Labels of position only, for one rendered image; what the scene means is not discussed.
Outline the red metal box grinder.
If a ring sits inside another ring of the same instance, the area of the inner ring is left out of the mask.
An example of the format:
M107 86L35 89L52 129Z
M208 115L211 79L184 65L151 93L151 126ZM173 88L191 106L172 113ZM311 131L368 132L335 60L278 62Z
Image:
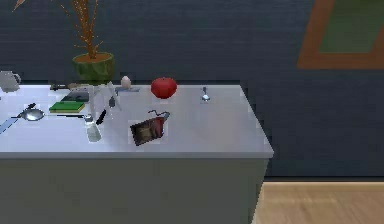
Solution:
M156 110L150 110L149 114L151 113L155 114L155 117L130 126L136 146L160 139L164 135L164 124L168 120L170 113L168 111L158 113Z

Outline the white kitchen counter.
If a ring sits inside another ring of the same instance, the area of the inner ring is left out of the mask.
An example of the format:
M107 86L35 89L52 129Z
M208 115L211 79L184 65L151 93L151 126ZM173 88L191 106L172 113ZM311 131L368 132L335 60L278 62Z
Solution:
M251 224L272 148L238 86L120 94L90 142L82 118L22 118L0 134L0 224ZM0 93L0 122L62 91ZM136 146L130 126L168 111L164 135Z

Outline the red tomato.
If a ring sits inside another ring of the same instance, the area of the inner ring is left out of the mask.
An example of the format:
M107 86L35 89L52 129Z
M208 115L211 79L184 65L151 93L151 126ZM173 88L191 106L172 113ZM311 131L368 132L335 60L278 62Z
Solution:
M168 77L157 78L151 83L152 94L159 99L170 98L177 90L177 83Z

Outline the grey flat plate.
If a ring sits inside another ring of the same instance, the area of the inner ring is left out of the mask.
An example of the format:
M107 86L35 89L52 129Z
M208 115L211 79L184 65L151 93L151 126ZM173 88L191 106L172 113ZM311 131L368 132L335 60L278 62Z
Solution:
M125 88L125 87L120 86L120 87L116 87L115 91L116 91L116 93L120 93L120 92L139 92L140 91L140 87Z

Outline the clear glass bottle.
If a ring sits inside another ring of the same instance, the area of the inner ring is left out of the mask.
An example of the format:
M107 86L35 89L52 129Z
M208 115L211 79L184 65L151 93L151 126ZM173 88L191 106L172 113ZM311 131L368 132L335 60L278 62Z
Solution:
M91 115L84 117L86 125L86 133L90 142L98 142L101 139L101 134L96 122Z

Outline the orange plant in green pot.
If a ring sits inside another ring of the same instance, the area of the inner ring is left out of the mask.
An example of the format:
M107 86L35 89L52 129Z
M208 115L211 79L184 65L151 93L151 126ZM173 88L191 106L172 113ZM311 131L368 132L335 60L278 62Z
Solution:
M99 0L69 0L70 7L66 7L61 0L50 1L55 2L71 19L80 41L80 44L75 44L75 47L85 50L84 54L72 58L72 64L80 82L93 86L111 82L115 74L115 57L110 52L99 50L102 41L95 42Z

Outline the dark grey flat book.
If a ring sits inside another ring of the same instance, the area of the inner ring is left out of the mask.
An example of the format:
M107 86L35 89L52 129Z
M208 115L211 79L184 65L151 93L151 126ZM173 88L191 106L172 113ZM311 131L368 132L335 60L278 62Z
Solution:
M88 102L89 93L88 92L70 92L64 98L63 101L75 101L75 102Z

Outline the green book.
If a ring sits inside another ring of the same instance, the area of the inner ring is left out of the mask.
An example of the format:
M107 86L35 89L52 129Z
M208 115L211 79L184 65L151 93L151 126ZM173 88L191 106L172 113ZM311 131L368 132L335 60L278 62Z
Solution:
M85 107L83 102L60 101L53 104L49 111L51 113L78 113Z

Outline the orange framed green picture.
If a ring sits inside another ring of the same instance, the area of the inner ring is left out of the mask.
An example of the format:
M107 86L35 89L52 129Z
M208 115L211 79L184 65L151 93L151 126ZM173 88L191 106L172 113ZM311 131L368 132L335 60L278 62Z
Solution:
M298 69L384 69L384 25L368 53L321 53L319 48L336 0L314 0L297 59Z

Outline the silver ladle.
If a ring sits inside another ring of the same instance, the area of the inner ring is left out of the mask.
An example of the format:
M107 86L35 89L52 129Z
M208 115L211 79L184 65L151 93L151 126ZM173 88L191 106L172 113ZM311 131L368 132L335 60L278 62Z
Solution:
M36 108L36 104L29 104L16 118L23 118L27 121L39 121L45 116L44 112Z

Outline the pale blue knife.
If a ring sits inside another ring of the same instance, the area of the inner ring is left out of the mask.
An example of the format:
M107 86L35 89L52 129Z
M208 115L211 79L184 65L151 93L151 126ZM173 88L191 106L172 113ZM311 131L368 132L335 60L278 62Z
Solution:
M5 132L9 127L18 121L18 117L10 117L0 125L0 134Z

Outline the dark handled knife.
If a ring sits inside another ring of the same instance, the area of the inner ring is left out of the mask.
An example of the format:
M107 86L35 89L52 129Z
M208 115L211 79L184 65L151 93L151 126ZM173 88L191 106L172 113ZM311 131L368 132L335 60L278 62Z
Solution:
M69 83L69 84L51 84L51 85L50 85L50 90L53 90L53 91L62 90L62 89L73 90L73 89L82 88L82 87L84 87L84 86L85 86L85 85L83 85L83 84L78 84L78 83Z

